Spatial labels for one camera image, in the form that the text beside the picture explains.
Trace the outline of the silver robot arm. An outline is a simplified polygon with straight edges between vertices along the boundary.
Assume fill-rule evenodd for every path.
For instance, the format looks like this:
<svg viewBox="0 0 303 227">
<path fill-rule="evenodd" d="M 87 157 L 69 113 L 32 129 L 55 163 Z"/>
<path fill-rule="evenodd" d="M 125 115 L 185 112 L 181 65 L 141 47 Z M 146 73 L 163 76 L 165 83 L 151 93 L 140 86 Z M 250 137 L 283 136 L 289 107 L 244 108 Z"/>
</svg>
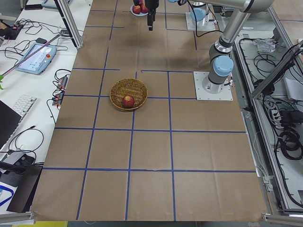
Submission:
<svg viewBox="0 0 303 227">
<path fill-rule="evenodd" d="M 230 75 L 234 63 L 229 57 L 232 45 L 239 34 L 244 22 L 252 13 L 268 9 L 272 0 L 204 0 L 220 6 L 234 8 L 234 12 L 219 39 L 211 45 L 209 50 L 210 72 L 202 82 L 204 90 L 210 94 L 218 94 L 224 86 L 226 78 Z"/>
<path fill-rule="evenodd" d="M 196 1 L 191 4 L 190 12 L 193 23 L 197 26 L 206 26 L 209 23 L 210 4 Z"/>
</svg>

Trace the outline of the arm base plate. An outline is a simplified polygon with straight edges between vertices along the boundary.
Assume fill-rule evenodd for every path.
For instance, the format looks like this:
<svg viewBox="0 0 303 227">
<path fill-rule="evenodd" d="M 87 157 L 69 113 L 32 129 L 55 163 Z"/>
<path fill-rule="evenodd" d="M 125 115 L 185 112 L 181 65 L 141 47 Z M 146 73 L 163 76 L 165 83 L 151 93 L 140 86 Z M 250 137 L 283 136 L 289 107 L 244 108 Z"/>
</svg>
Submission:
<svg viewBox="0 0 303 227">
<path fill-rule="evenodd" d="M 186 25 L 188 31 L 196 30 L 196 23 L 194 18 L 191 17 L 191 13 L 187 12 L 185 14 L 186 17 Z M 197 31 L 213 31 L 215 30 L 214 18 L 211 13 L 208 13 L 203 20 L 197 21 Z"/>
<path fill-rule="evenodd" d="M 216 85 L 210 82 L 208 74 L 209 72 L 206 71 L 193 72 L 196 99 L 199 101 L 232 101 L 228 78 L 222 84 Z"/>
</svg>

